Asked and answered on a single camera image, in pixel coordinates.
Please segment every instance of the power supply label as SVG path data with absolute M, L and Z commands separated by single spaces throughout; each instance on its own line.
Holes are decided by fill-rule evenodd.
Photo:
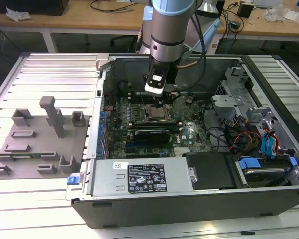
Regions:
M 128 192 L 167 192 L 164 164 L 129 165 Z

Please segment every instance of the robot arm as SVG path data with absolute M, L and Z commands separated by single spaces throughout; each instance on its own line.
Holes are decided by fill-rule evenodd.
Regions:
M 187 26 L 203 0 L 130 0 L 153 7 L 150 34 L 149 73 L 146 74 L 145 91 L 157 99 L 156 107 L 165 98 L 179 97 L 174 84 L 182 59 Z

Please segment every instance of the gray plastic block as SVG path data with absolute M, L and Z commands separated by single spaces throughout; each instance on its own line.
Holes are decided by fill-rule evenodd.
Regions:
M 5 152 L 29 152 L 31 147 L 28 144 L 5 145 Z
M 57 169 L 53 164 L 38 164 L 36 170 L 40 174 L 55 174 L 57 172 Z
M 0 175 L 9 175 L 12 170 L 4 164 L 0 164 Z
M 85 126 L 85 118 L 84 118 L 83 111 L 73 111 L 71 120 L 73 122 L 73 127 Z
M 60 121 L 62 122 L 62 125 L 64 125 L 64 123 L 65 123 L 65 117 L 63 117 L 61 109 L 58 109 L 58 108 L 55 108 L 55 109 L 56 109 L 56 112 L 58 114 L 58 117 L 60 118 Z M 50 127 L 53 127 L 53 125 L 52 125 L 51 120 L 49 119 L 49 117 L 46 118 L 46 121 L 48 122 L 48 125 Z
M 35 132 L 34 130 L 19 130 L 13 132 L 11 137 L 12 138 L 34 138 Z
M 58 114 L 54 107 L 55 98 L 53 96 L 42 96 L 40 106 L 45 109 L 49 116 L 49 121 L 53 126 L 58 138 L 64 137 L 63 116 Z
M 12 120 L 18 127 L 28 127 L 29 124 L 26 119 L 31 118 L 33 117 L 28 109 L 16 109 L 12 115 Z
M 7 165 L 12 169 L 12 173 L 0 175 L 0 179 L 66 178 L 70 173 L 64 173 L 59 167 L 60 155 L 63 155 L 66 161 L 70 161 L 71 156 L 74 156 L 75 162 L 72 163 L 72 167 L 75 169 L 77 165 L 75 172 L 78 172 L 82 161 L 89 116 L 84 116 L 85 127 L 73 127 L 71 115 L 63 116 L 63 138 L 55 136 L 54 128 L 49 127 L 46 122 L 46 116 L 33 116 L 31 119 L 26 119 L 29 127 L 18 127 L 14 124 L 0 150 L 0 165 Z M 11 136 L 14 132 L 23 130 L 34 131 L 35 137 L 13 138 Z M 6 145 L 17 147 L 29 145 L 30 149 L 29 152 L 5 152 Z M 55 174 L 40 174 L 37 171 L 38 164 L 47 163 L 54 163 L 57 169 Z M 64 164 L 70 167 L 70 163 L 64 162 Z
M 13 162 L 14 159 L 10 155 L 4 155 L 0 153 L 0 162 Z
M 41 158 L 44 161 L 59 161 L 60 160 L 60 155 L 57 152 L 51 152 L 48 155 L 42 155 Z
M 75 161 L 75 157 L 72 155 L 70 162 L 67 162 L 63 155 L 61 155 L 59 167 L 63 173 L 73 173 L 78 170 L 79 164 Z

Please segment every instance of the white paper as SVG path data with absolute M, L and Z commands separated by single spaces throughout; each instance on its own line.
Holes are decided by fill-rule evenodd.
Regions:
M 5 15 L 14 21 L 31 19 L 30 14 L 28 12 L 12 11 L 11 9 L 9 9 L 7 7 L 6 7 L 6 10 L 7 10 L 7 13 Z
M 298 12 L 295 11 L 287 11 L 284 15 L 284 18 L 294 21 L 299 16 Z

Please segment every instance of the metal slotted surface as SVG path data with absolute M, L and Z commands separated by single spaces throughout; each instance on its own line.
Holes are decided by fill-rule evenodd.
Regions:
M 299 124 L 299 78 L 283 61 L 272 56 L 251 56 L 251 59 Z M 268 106 L 257 86 L 253 91 L 260 103 Z
M 61 108 L 63 115 L 83 111 L 91 117 L 97 84 L 96 58 L 97 54 L 39 53 L 25 57 L 0 97 L 0 149 L 14 124 L 11 116 L 16 108 L 28 108 L 34 116 L 46 115 L 39 105 L 42 96 L 54 96 L 54 105 Z

